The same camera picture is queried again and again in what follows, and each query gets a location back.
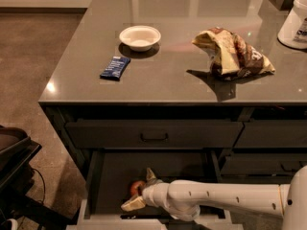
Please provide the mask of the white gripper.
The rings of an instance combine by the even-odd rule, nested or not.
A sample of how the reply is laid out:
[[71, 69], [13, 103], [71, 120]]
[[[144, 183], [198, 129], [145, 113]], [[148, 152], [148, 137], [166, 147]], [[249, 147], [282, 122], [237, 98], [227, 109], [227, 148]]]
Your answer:
[[147, 168], [146, 180], [149, 181], [142, 189], [141, 195], [134, 195], [121, 205], [121, 209], [126, 212], [142, 209], [146, 206], [162, 207], [168, 209], [169, 183], [165, 183], [156, 176], [151, 168]]

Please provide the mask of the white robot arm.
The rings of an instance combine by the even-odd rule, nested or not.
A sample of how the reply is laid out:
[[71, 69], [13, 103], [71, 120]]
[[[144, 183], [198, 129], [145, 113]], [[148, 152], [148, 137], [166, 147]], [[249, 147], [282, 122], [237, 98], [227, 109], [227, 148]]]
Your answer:
[[175, 219], [192, 221], [203, 205], [281, 218], [282, 230], [307, 230], [307, 167], [296, 172], [289, 184], [280, 185], [166, 183], [147, 170], [146, 179], [134, 183], [133, 188], [131, 198], [122, 204], [126, 212], [161, 207]]

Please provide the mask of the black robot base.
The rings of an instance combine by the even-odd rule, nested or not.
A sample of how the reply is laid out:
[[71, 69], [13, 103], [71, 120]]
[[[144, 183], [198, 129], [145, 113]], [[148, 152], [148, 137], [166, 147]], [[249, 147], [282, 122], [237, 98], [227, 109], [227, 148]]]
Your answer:
[[26, 196], [34, 185], [30, 161], [41, 145], [20, 128], [0, 126], [0, 211], [1, 230], [17, 230], [21, 217], [39, 224], [38, 230], [65, 230], [77, 222]]

